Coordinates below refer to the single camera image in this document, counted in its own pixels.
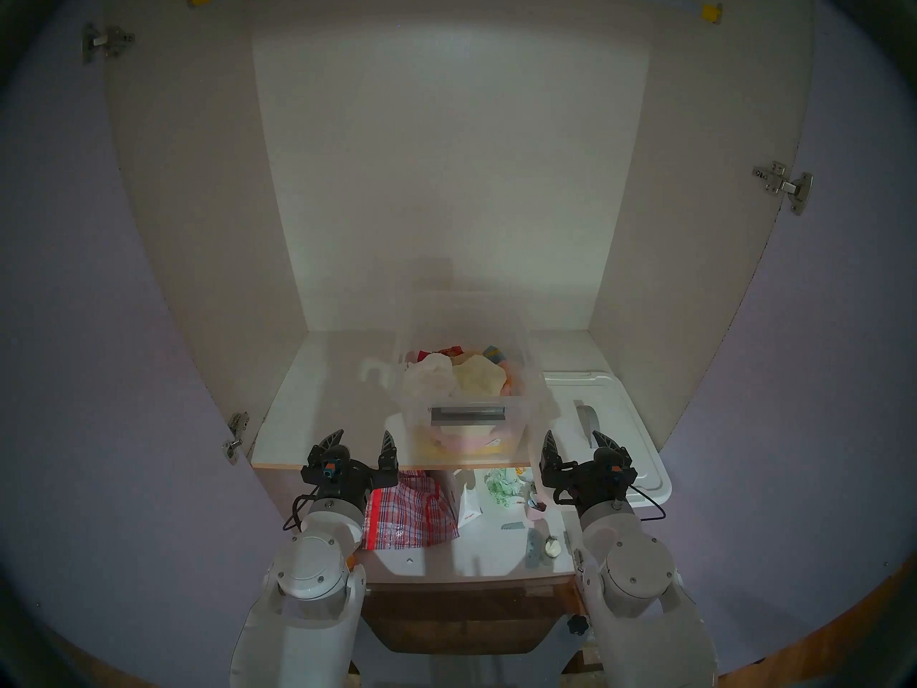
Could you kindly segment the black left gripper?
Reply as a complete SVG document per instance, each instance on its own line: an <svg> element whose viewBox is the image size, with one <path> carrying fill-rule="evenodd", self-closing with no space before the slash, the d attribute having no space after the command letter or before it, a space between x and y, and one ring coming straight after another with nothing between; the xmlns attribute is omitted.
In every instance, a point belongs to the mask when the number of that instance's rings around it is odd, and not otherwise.
<svg viewBox="0 0 917 688"><path fill-rule="evenodd" d="M385 429L378 468L371 468L343 454L325 454L340 445L343 434L344 429L338 429L316 443L300 475L304 483L316 487L316 501L341 500L351 505L366 505L372 491L398 483L399 464L393 435Z"/></svg>

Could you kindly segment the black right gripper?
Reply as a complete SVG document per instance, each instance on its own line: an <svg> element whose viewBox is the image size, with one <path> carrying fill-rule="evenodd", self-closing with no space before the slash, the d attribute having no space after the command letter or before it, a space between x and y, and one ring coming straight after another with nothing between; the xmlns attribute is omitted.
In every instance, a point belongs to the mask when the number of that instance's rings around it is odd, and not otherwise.
<svg viewBox="0 0 917 688"><path fill-rule="evenodd" d="M637 480L637 469L613 439L600 431L591 431L591 435L595 449L609 449L614 453L595 453L593 460L584 463L563 462L549 429L540 456L542 483L553 490L555 503L574 506L578 512L586 512L601 503L611 503L614 509L621 509L627 490Z"/></svg>

